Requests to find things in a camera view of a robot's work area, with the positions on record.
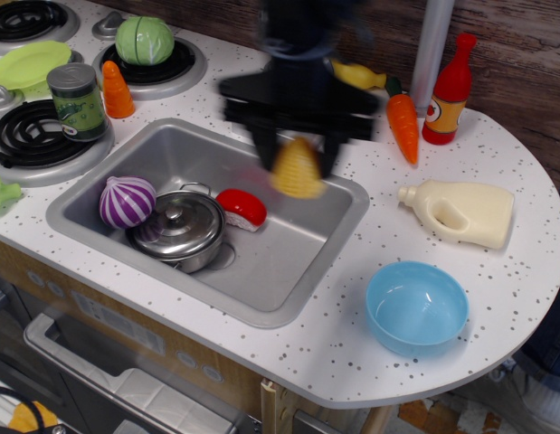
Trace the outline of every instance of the blue bowl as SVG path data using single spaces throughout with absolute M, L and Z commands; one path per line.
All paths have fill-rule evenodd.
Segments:
M 446 351 L 469 317 L 469 300 L 444 271 L 413 261 L 380 269 L 366 290 L 366 315 L 376 338 L 415 357 Z

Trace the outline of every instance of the wall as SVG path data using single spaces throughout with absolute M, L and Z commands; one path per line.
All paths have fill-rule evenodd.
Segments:
M 245 46 L 256 46 L 258 0 L 96 0 L 133 14 Z M 350 26 L 338 49 L 349 61 L 398 76 L 407 90 L 422 28 L 424 0 L 369 0 L 359 15 L 375 37 L 366 46 Z M 560 0 L 456 0 L 441 66 L 461 32 L 477 35 L 467 107 L 497 120 L 560 185 Z

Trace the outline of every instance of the cream jug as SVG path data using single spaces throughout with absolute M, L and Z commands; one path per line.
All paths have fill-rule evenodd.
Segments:
M 504 188 L 480 183 L 428 180 L 398 190 L 398 200 L 440 237 L 492 249 L 505 244 L 514 199 Z

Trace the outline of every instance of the orange carrot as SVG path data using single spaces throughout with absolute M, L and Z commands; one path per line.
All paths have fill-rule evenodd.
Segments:
M 386 104 L 386 116 L 394 134 L 394 139 L 408 162 L 415 165 L 418 163 L 420 131 L 413 100 L 402 93 L 400 81 L 396 77 L 388 78 L 386 90 L 390 95 Z

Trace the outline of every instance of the green plate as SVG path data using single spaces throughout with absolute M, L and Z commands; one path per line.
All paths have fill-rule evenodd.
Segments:
M 0 85 L 15 90 L 46 81 L 46 75 L 70 57 L 71 49 L 64 42 L 29 43 L 0 59 Z

